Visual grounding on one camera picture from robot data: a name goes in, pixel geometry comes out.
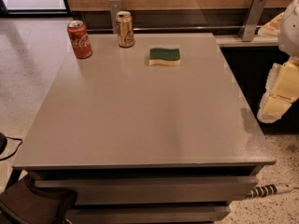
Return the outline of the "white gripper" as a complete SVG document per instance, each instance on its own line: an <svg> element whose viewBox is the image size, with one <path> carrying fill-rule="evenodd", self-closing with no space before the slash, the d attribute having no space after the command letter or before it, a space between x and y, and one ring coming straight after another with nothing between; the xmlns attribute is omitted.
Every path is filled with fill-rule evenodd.
<svg viewBox="0 0 299 224"><path fill-rule="evenodd" d="M278 37L284 13L276 15L258 31L262 37ZM265 84L257 118L263 123L274 123L299 99L299 57L291 56L284 64L274 63Z"/></svg>

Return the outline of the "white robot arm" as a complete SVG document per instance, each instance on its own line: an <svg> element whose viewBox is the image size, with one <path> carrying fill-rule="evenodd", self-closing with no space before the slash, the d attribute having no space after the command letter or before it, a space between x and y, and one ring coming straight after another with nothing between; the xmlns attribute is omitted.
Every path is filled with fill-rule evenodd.
<svg viewBox="0 0 299 224"><path fill-rule="evenodd" d="M274 123L299 98L299 0L293 0L283 13L262 27L258 35L276 37L279 50L290 56L284 64L273 64L259 104L258 120Z"/></svg>

